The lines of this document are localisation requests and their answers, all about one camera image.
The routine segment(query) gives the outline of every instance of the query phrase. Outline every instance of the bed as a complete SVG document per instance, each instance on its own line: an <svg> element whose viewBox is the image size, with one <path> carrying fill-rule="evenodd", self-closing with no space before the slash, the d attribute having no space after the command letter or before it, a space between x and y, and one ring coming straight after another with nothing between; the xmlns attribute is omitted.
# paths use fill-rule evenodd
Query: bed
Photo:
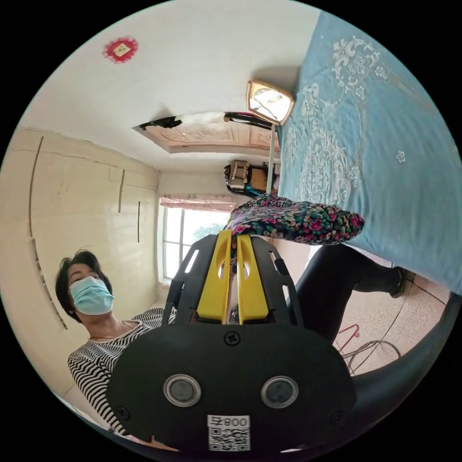
<svg viewBox="0 0 462 462"><path fill-rule="evenodd" d="M361 214L351 246L462 295L462 162L418 80L322 12L294 95L278 127L279 195Z"/></svg>

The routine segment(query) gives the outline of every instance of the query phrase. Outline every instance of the blue surgical mask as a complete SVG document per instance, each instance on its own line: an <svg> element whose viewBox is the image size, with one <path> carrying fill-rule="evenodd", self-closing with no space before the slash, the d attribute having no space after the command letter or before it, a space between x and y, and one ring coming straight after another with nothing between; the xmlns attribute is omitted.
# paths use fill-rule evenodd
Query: blue surgical mask
<svg viewBox="0 0 462 462"><path fill-rule="evenodd" d="M74 306L83 314L100 315L112 310L114 297L101 279L91 276L74 282L69 287Z"/></svg>

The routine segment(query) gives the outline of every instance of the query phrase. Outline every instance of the striped shirt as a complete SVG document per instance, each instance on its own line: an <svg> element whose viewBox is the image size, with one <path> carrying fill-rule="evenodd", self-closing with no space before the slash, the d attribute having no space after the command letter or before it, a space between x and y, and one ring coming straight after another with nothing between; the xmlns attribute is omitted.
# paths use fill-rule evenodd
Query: striped shirt
<svg viewBox="0 0 462 462"><path fill-rule="evenodd" d="M145 332L160 327L163 307L152 308L132 318L138 326L120 337L105 342L89 340L74 351L67 360L77 387L96 412L111 426L115 433L126 435L124 428L112 413L106 401L106 388L114 366L125 347ZM170 315L169 322L175 318Z"/></svg>

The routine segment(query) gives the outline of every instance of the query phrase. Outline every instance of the floral blanket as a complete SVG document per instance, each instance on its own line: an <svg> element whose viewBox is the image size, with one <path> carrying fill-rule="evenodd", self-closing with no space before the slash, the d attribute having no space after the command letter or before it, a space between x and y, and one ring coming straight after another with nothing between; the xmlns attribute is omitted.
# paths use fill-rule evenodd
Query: floral blanket
<svg viewBox="0 0 462 462"><path fill-rule="evenodd" d="M301 244L337 245L361 233L363 218L334 205L294 202L277 194L246 202L231 212L225 229L232 229L231 265L236 265L240 234L286 239Z"/></svg>

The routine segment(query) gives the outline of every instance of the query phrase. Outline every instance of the black pants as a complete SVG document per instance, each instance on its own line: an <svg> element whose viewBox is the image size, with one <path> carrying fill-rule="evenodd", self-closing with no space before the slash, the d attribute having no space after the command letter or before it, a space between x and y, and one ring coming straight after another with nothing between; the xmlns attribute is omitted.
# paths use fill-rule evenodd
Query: black pants
<svg viewBox="0 0 462 462"><path fill-rule="evenodd" d="M334 343L353 290L392 293L399 281L396 269L346 245L324 245L295 285L305 327Z"/></svg>

